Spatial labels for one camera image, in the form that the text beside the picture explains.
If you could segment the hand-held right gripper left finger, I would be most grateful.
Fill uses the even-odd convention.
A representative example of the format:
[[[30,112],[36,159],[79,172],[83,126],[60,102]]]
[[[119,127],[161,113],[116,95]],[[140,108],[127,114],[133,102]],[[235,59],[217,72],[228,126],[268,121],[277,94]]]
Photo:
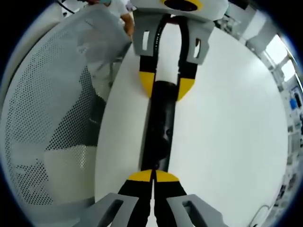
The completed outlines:
[[[79,226],[146,226],[150,213],[152,173],[150,169],[130,175],[118,193],[107,194],[85,210]]]

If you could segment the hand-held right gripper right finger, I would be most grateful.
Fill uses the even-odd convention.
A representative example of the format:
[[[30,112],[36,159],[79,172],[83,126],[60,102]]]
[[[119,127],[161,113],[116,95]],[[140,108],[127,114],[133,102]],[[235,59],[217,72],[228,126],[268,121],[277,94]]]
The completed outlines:
[[[195,194],[187,194],[173,174],[156,170],[154,214],[159,227],[224,227],[223,215]]]

